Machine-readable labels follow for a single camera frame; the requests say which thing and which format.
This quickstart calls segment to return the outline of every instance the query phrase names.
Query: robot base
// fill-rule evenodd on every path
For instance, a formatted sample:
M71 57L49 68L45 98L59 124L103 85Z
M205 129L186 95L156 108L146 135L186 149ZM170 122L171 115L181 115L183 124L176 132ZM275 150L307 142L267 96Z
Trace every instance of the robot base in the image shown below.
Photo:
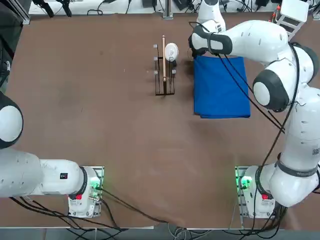
M235 167L235 178L242 226L243 217L254 218L254 207L256 219L268 219L275 208L275 199L263 199L264 197L260 194L259 191L257 191L256 193L255 175L257 169L258 166Z
M87 174L87 184L82 195L76 199L68 197L69 211L68 214L78 218L94 218L101 215L101 190L104 182L103 166L83 166Z

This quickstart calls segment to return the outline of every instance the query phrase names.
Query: tabletop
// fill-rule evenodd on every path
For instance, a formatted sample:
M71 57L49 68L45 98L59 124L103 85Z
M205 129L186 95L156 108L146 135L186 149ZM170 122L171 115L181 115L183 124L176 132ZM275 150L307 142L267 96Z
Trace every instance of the tabletop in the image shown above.
M231 28L269 15L223 17ZM7 90L24 115L23 134L13 147L41 159L104 166L104 186L155 218L188 228L229 228L237 198L235 166L261 164L277 129L253 106L250 118L194 115L188 21L196 17L115 14L31 20L22 30ZM311 37L318 34L317 24L310 19L295 40L320 55L318 40ZM179 48L175 94L166 97L154 95L153 44L161 45L162 35ZM263 66L246 59L245 67L252 84ZM319 77L312 85L320 87ZM283 137L270 163L282 145ZM291 207L283 227L319 230L313 220L318 217L317 198L310 195ZM47 208L68 211L66 196L36 199ZM155 224L106 200L122 227ZM2 227L65 226L9 199L0 202ZM106 211L93 220L110 224ZM236 207L232 228L240 227Z

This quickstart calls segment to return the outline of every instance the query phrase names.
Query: wooden stick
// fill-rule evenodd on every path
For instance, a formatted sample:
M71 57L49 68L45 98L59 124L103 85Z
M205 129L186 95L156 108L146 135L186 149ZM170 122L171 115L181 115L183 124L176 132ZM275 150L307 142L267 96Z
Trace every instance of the wooden stick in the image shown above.
M165 82L167 80L166 77L166 37L165 35L162 35L162 69L163 69L163 81Z

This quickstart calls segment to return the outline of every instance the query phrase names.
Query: black cable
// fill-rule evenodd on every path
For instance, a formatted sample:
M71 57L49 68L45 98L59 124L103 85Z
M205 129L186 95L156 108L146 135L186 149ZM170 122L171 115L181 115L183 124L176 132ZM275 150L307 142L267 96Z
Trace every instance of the black cable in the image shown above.
M120 231L120 232L117 232L116 234L113 234L112 236L110 236L110 237L107 237L107 238L103 238L103 239L101 239L101 240L109 240L109 239L114 239L115 238L115 236L117 236L118 234L120 234L120 233L122 233L122 232L124 232L124 231L127 231L128 229L126 229L126 230L123 230L123 231Z
M107 227L107 228L111 228L111 229L115 229L115 230L118 230L120 232L123 232L125 231L126 229L117 229L113 226L110 226L110 225L107 225L107 224L104 224L102 222L96 222L96 221L91 221L91 220L88 220L86 218L81 218L81 217L76 217L76 216L69 216L69 215L60 215L60 216L57 216L57 215L54 215L54 214L50 214L50 213L47 213L47 212L43 212L43 211L40 211L40 210L36 210L36 209L33 209L29 206L26 206L24 205L23 203L19 202L18 200L16 200L14 197L10 197L10 199L12 201L14 201L16 204L20 205L21 207L27 209L27 210L30 210L32 212L36 212L36 213L39 213L39 214L43 214L43 215L47 215L47 216L50 216L50 217L56 217L56 218L59 218L59 217L62 217L62 218L68 218L68 219L79 219L81 221L84 221L84 222L88 222L88 223L92 223L92 224L97 224L97 225L100 225L100 226L104 226L104 227Z
M205 29L207 32L210 32L205 26L203 26L201 23L197 22L197 21L189 21L189 25L194 28L194 26L192 26L192 24L198 24L200 25L203 29ZM233 77L233 75L231 74L231 72L229 71L229 69L227 68L227 66L225 65L225 63L223 62L222 58L220 57L220 55L218 55L221 62L223 63L224 67L226 68L226 70L229 72L230 76L232 77L232 79L234 80L234 82L237 84L237 86L240 88L240 90L242 91L242 93L249 99L249 101L257 108L257 110L264 115L273 125L275 125L279 130L281 129L280 126L278 126L267 114L265 114L259 107L258 105L253 102L251 100L251 98L247 95L247 93L242 89L242 87L239 85L239 83L237 82L237 80ZM252 90L252 88L249 86L249 84L247 83L246 79L241 76L241 74L238 72L238 70L235 68L235 66L231 63L231 61L229 60L229 58L227 57L227 55L224 55L225 58L227 59L227 61L229 62L229 64L231 65L231 67L235 70L235 72L239 75L239 77L242 79L242 81L244 81L244 83L248 86L248 88L250 89L250 91L253 93L254 91Z
M189 2L188 6L187 6L187 8L186 8L186 10L184 12L185 14L187 13L188 10L193 10L193 12L196 11L195 6L194 6L194 2L195 2L195 0L192 0L191 3Z
M297 97L298 86L299 86L300 63L299 63L299 57L298 57L297 52L296 52L296 50L295 50L295 48L294 48L294 44L291 44L291 43L290 43L289 45L290 45L290 47L291 47L291 49L292 49L292 52L293 52L293 54L294 54L295 61L296 61L296 83L295 83L294 93L293 93L293 97L292 97L292 102L294 102L295 99L296 99L296 97ZM238 84L238 82L236 81L236 79L235 79L235 78L233 77L233 75L231 74L231 72L229 71L229 69L227 68L226 64L223 62L223 60L222 60L222 58L221 58L221 56L220 56L219 54L218 54L218 57L220 58L222 64L224 65L225 69L228 71L228 73L230 74L230 76L232 77L232 79L236 82L236 84L237 84L238 86L240 86L240 85ZM276 143L277 143L277 141L278 141L278 139L279 139L279 137L280 137L280 135L281 135L281 132L283 131L284 125L286 124L286 122L287 122L287 120L288 120L288 118L289 118L289 116L290 116L290 113L291 113L291 111L292 111L292 109L293 109L293 106L294 106L294 104L290 104L288 113L287 113L286 116L285 116L285 119L284 119L284 121L283 121L283 123L282 123L282 125L281 125L281 128L280 128L280 130L278 131L278 134L276 135L276 137L275 137L275 139L274 139L274 141L273 141L273 143L272 143L272 145L271 145L271 148L270 148L268 154L266 155L264 161L262 162L260 173L261 173L261 171L262 171L262 168L265 166L265 164L266 164L269 156L271 155L271 152L273 151L273 149L274 149L274 147L275 147L275 145L276 145ZM255 228L255 221L256 221L255 212L256 212L257 192L258 192L258 188L255 189L254 200L253 200L253 223L252 223L252 228L251 228L252 231L253 231L254 228ZM246 235L242 236L239 240L242 240L242 239L245 238L246 236L248 236L248 233L247 233Z
M94 230L94 229L86 230L85 232L81 233L80 235L76 234L76 233L73 232L73 231L70 231L70 232L73 233L74 235L78 235L78 236L76 237L76 239L75 239L75 240L78 240L78 239L88 239L88 238L83 237L83 235L85 235L87 232L92 232L93 230Z
M50 212L52 214L55 214L56 216L58 216L59 219L61 219L62 221L64 221L66 224L68 224L71 228L73 229L80 229L80 230L83 230L83 231L86 231L84 228L82 228L79 224L77 224L73 219L69 219L70 221L72 221L74 223L74 225L76 225L78 228L72 226L69 222L67 222L66 220L63 219L63 216L64 214L61 213L61 212L58 212L58 211L53 211L53 210L49 210L48 208L44 207L43 205L41 205L40 203L38 203L37 201L34 201L33 202L37 205L39 205L40 207L37 207L31 203L29 203L28 201L26 201L22 196L20 197L20 199L29 207L31 208L34 208L34 209L39 209L39 210L45 210L47 212Z
M222 6L223 6L224 12L226 13L226 12L227 12L227 6L228 6L228 4L224 4L223 1L221 1L221 4L222 4Z
M208 235L210 232L212 232L213 230L207 230L206 232L204 232L203 234L199 235L199 236L196 236L196 237L192 237L191 233L191 238L189 240L196 240L196 239L199 239L199 238L202 238L203 236L205 235Z
M246 8L248 9L249 12L252 12L252 9L250 10L250 7L247 4L245 4L244 2L239 1L239 0L234 0L234 1L243 4L244 6L246 6Z
M111 239L113 239L113 240L117 240L117 239L114 237L114 235L112 235L110 232L107 232L107 231L105 231L105 230L103 230L103 229L100 229L100 228L97 228L97 231L102 232L102 233L108 235L108 236L109 236Z
M298 92L298 86L299 86L299 78L300 78L300 63L299 63L298 54L297 54L297 52L296 52L296 50L295 50L295 47L294 47L295 44L296 44L296 43L289 43L289 45L290 45L290 47L291 47L291 49L292 49L294 58L295 58L295 62L296 62L296 82L295 82L295 87L294 87L294 93L293 93L293 97L292 97L292 102L294 102L294 101L296 100L297 92ZM275 145L276 145L276 143L277 143L277 141L278 141L278 139L279 139L279 137L280 137L280 135L281 135L281 132L282 132L282 130L283 130L283 128L284 128L284 125L286 125L286 123L287 123L287 120L288 120L288 118L289 118L289 116L290 116L290 113L291 113L293 107L294 107L294 104L290 104L289 110L288 110L288 112L287 112L287 114L286 114L286 116L285 116L285 118L284 118L284 121L283 121L283 123L282 123L282 125L281 125L281 129L279 130L278 134L276 135L276 137L275 137L275 139L274 139L274 141L273 141L273 143L272 143L272 146L271 146L268 154L266 155L265 159L264 159L263 162L262 162L260 173L262 172L263 167L265 166L265 164L266 164L269 156L271 155L273 149L275 148ZM253 202L253 213L256 212L257 192L258 192L258 188L255 189L254 200L253 200L253 201L254 201L254 202ZM256 215L253 214L253 224L252 224L252 228L251 228L252 230L255 228L255 220L256 220Z
M255 106L255 108L260 112L262 113L262 115L264 115L270 122L272 122L279 130L280 130L280 133L285 133L283 131L282 128L280 128L265 112L263 112L259 106L248 96L248 94L242 89L242 87L240 86L240 84L237 82L237 80L235 79L235 77L232 75L232 73L230 72L230 70L228 69L227 65L224 63L222 57L218 54L217 55L222 64L224 65L225 69L227 70L227 72L230 74L230 76L232 77L233 81L235 82L235 84L239 87L240 91L246 96L246 98Z
M127 14L127 13L128 13L128 11L129 11L129 7L130 7L130 4L131 4L131 0L128 0L128 7L126 8L125 14Z
M45 206L41 205L40 203L38 203L38 202L35 201L35 200L33 200L33 202L34 202L35 204L39 205L41 208L30 204L30 203L27 202L23 197L20 197L20 199L21 199L26 205L28 205L28 206L30 206L30 207L33 207L33 208L35 208L35 209L40 209L40 210L43 209L43 210L46 210L46 211L48 211L48 212L52 212L52 213L54 213L54 214L63 215L62 213L60 213L60 212L58 212L58 211L53 211L53 210L50 210L50 209L46 208ZM79 239L79 238L82 238L82 239L86 239L86 240L87 240L87 238L84 238L84 237L82 237L82 236L83 236L86 232L91 232L91 231L94 230L94 229L84 229L84 228L82 228L81 226L79 226L72 218L68 218L70 221L72 221L72 222L78 227L78 228L75 228L75 227L72 226L69 222L67 222L66 220L64 220L62 217L59 217L59 218L60 218L62 221L64 221L66 224L68 224L71 228L77 229L77 230L83 230L83 231L84 231L81 235L78 235L78 234L76 234L75 232L69 231L69 229L66 229L66 230L68 230L69 232L77 235L76 240ZM100 231L100 232L103 232L103 233L105 233L105 234L107 234L107 235L109 235L110 237L112 237L111 233L109 233L109 232L107 232L107 231L104 231L104 230L102 230L102 229L97 229L97 230Z
M97 14L98 14L99 16L102 16L102 15L104 14L104 12L103 12L102 10L100 10L99 8L100 8L100 6L101 6L102 4L104 4L105 2L106 2L106 1L103 0L103 1L99 4L99 6L98 6L97 9L89 9L89 10L86 12L86 15L88 16L90 12L97 12Z
M60 9L54 15L57 15L60 12L60 10L62 9L62 7L63 7L63 5L60 7Z
M205 26L203 26L200 22L197 22L197 21L189 21L189 25L194 29L194 26L192 26L191 24L198 24L198 25L200 25L204 30L206 30L207 32L210 33L210 31L209 31Z
M101 198L101 202L105 205L105 207L109 213L109 216L110 216L110 219L111 219L113 226L117 229L120 229L120 227L117 225L117 223L114 219L114 216L112 215L111 209L110 209L109 205L107 204L107 202L105 200L103 200L102 198Z
M165 12L165 9L164 9L164 6L162 6L161 0L159 0L159 3L160 3L160 6L161 6L161 8L162 8L162 11Z
M276 123L277 123L279 126L281 126L281 122L275 117L275 115L273 115L272 112L269 111L269 110L268 110L267 112L268 112L268 114L270 114L270 116L276 121Z
M28 206L30 206L30 207L33 207L33 208L35 208L35 209L40 209L40 210L42 209L42 210L49 211L48 208L42 206L40 203L38 203L38 202L36 202L36 201L34 201L34 203L38 204L41 208L40 208L40 207L37 207L37 206L34 206L34 205L32 205L31 203L27 202L23 197L20 197L20 199L21 199L26 205L28 205ZM84 231L84 233L82 233L82 234L79 235L79 234L77 234L76 232L71 231L70 229L67 229L67 228L66 228L67 231L69 231L70 233L73 233L74 235L77 236L76 239L81 238L81 239L84 239L84 240L89 240L88 238L83 237L83 235L84 235L86 232L92 231L91 229L86 230L86 229L80 227L73 219L70 219L70 220L71 220L78 228L72 226L68 221L64 220L62 217L59 217L59 216L58 216L58 218L61 219L62 221L64 221L64 222L65 222L67 225L69 225L72 229L80 229L80 230L83 230L83 231Z
M197 232L197 231L195 231L195 230L188 230L190 233L193 233L193 234L200 234L200 235L202 235L202 234L206 234L207 232L208 232L208 230L204 230L204 232Z
M238 74L238 76L242 79L242 81L245 83L245 85L247 85L247 87L249 88L250 92L254 95L254 90L249 86L249 84L247 83L247 80L240 74L240 72L235 68L235 66L232 64L232 62L229 60L229 58L227 57L227 55L224 54L224 57L226 58L226 60L228 61L228 63L231 65L231 67L233 68L233 70ZM267 117L267 115L264 115L271 123L273 123L273 125L275 125L278 129L280 129L279 126L281 126L281 123L278 121L278 119L268 110L268 113L271 115L271 117L276 121L276 123L270 119L269 117Z
M109 195L112 196L113 198L115 198L115 199L117 199L118 201L120 201L122 204L124 204L124 205L126 205L127 207L129 207L131 210L134 210L134 211L140 213L141 215L143 215L144 217L146 217L146 218L148 218L148 219L150 219L150 220L152 220L152 221L155 221L155 222L158 222L158 223L165 223L165 224L168 223L167 221L164 221L164 220L161 220L161 219L152 217L152 216L144 213L144 212L141 211L140 209L138 209L138 208L130 205L129 203L126 203L125 201L121 200L119 197L113 195L111 192L109 192L109 191L107 191L107 190L105 190L105 189L103 189L103 188L97 187L96 189L97 189L97 190L104 191L105 193L109 194Z

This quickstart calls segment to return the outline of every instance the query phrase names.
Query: folded blue towel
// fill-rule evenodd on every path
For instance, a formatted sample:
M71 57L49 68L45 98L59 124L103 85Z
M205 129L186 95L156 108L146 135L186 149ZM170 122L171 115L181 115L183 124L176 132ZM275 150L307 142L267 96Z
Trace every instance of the folded blue towel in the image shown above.
M246 78L243 57L229 58ZM236 81L248 94L248 86L223 58ZM207 119L249 118L250 102L217 57L197 56L194 60L194 113Z

